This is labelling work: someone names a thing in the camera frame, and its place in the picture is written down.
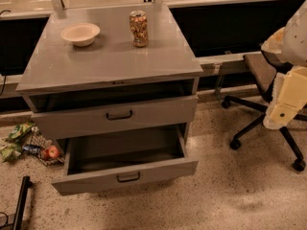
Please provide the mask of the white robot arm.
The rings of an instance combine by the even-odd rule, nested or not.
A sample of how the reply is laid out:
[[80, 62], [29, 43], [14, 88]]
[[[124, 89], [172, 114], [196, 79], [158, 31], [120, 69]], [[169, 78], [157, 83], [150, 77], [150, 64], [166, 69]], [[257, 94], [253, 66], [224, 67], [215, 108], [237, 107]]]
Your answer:
[[280, 129], [307, 104], [307, 1], [285, 27], [264, 42], [261, 50], [273, 53], [282, 63], [292, 64], [285, 74], [276, 75], [272, 100], [263, 121], [268, 129]]

